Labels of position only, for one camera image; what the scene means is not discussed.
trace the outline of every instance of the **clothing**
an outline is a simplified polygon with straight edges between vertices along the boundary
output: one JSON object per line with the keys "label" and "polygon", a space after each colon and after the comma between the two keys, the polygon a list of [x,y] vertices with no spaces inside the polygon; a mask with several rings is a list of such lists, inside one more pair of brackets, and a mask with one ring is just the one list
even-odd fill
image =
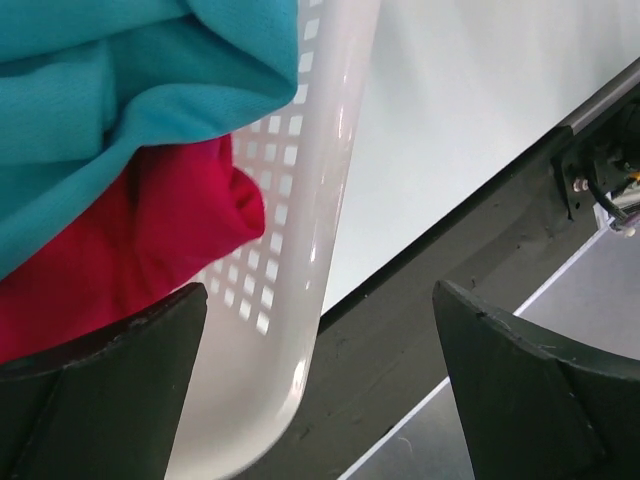
{"label": "clothing", "polygon": [[0,2],[0,279],[141,146],[219,137],[297,84],[297,0]]}
{"label": "clothing", "polygon": [[260,190],[231,150],[230,135],[140,149],[89,209],[0,281],[0,363],[137,313],[261,236]]}

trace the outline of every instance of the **square hole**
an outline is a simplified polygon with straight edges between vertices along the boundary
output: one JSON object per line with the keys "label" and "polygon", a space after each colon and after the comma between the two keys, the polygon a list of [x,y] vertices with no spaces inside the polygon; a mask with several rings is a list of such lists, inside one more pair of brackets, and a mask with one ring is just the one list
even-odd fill
{"label": "square hole", "polygon": [[271,305],[273,305],[273,290],[266,286],[262,289],[262,304],[269,310],[271,310]]}
{"label": "square hole", "polygon": [[269,280],[275,282],[276,278],[278,278],[278,262],[270,258],[267,262],[267,270],[265,272],[265,275]]}
{"label": "square hole", "polygon": [[277,146],[275,143],[267,143],[264,147],[264,160],[265,162],[273,162],[276,159],[276,149]]}
{"label": "square hole", "polygon": [[217,279],[212,278],[211,283],[209,284],[209,290],[211,290],[211,293],[218,293],[220,291],[220,282]]}
{"label": "square hole", "polygon": [[266,313],[260,312],[258,314],[258,321],[256,322],[256,330],[261,334],[266,335],[269,331],[269,317]]}
{"label": "square hole", "polygon": [[247,259],[247,265],[249,265],[253,270],[256,270],[258,268],[259,261],[260,254],[255,250],[251,250],[249,252],[249,258]]}
{"label": "square hole", "polygon": [[287,145],[287,148],[284,149],[284,164],[293,166],[296,164],[296,157],[298,156],[298,146],[297,145]]}
{"label": "square hole", "polygon": [[247,158],[256,158],[258,154],[258,142],[248,142],[247,143]]}
{"label": "square hole", "polygon": [[297,137],[302,130],[302,115],[295,115],[289,121],[289,135]]}
{"label": "square hole", "polygon": [[245,320],[249,320],[249,315],[251,315],[251,304],[243,298],[240,302],[240,316]]}
{"label": "square hole", "polygon": [[266,170],[260,175],[260,188],[269,190],[271,188],[271,172]]}
{"label": "square hole", "polygon": [[231,281],[231,283],[238,282],[238,267],[236,267],[235,265],[229,266],[229,280]]}
{"label": "square hole", "polygon": [[291,175],[288,175],[288,174],[282,175],[282,177],[280,177],[280,188],[278,189],[278,191],[280,192],[280,195],[284,195],[285,197],[288,197],[289,195],[291,195],[292,184],[293,184],[293,177]]}
{"label": "square hole", "polygon": [[293,103],[296,105],[301,105],[307,101],[307,92],[309,91],[309,85],[298,85],[298,91],[296,92],[296,96],[293,97]]}
{"label": "square hole", "polygon": [[269,118],[269,133],[278,133],[280,131],[280,115],[272,115]]}
{"label": "square hole", "polygon": [[224,291],[224,303],[227,307],[233,305],[233,299],[235,298],[235,296],[236,294],[233,293],[233,290],[231,290],[230,288],[227,288]]}
{"label": "square hole", "polygon": [[287,223],[287,206],[282,203],[276,207],[276,224],[282,226]]}
{"label": "square hole", "polygon": [[313,66],[313,52],[307,52],[300,55],[300,64],[298,65],[298,72],[300,73],[310,72],[312,66]]}
{"label": "square hole", "polygon": [[273,234],[271,235],[270,247],[273,253],[277,253],[278,255],[280,255],[280,252],[282,251],[282,235],[280,235],[278,232],[273,232]]}
{"label": "square hole", "polygon": [[318,35],[318,26],[320,25],[320,19],[314,18],[313,20],[309,20],[307,25],[304,27],[304,39],[309,40],[311,38],[315,38]]}
{"label": "square hole", "polygon": [[253,295],[253,291],[256,288],[256,281],[255,279],[247,274],[246,277],[244,277],[244,291],[247,292],[249,295]]}

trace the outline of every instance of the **teal cloth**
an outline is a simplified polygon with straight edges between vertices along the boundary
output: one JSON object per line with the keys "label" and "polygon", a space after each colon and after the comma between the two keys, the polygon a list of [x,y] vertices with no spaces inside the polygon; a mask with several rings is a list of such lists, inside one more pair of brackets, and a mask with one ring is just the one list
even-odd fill
{"label": "teal cloth", "polygon": [[138,147],[219,137],[288,103],[296,17],[297,0],[2,0],[0,279]]}

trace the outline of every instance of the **white surface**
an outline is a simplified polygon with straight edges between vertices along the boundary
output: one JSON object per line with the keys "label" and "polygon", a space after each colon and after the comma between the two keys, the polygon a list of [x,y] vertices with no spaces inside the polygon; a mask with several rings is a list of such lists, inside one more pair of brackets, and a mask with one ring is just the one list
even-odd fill
{"label": "white surface", "polygon": [[639,56],[637,0],[383,0],[323,310]]}
{"label": "white surface", "polygon": [[329,274],[378,0],[300,0],[300,89],[237,132],[268,229],[198,277],[207,321],[167,479],[228,477],[278,439],[304,390]]}

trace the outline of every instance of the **table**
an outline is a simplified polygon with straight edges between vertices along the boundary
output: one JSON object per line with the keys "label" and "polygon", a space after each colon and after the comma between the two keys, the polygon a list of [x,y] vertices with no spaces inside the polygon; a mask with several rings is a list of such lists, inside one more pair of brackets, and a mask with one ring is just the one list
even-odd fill
{"label": "table", "polygon": [[383,0],[323,311],[640,56],[634,0]]}

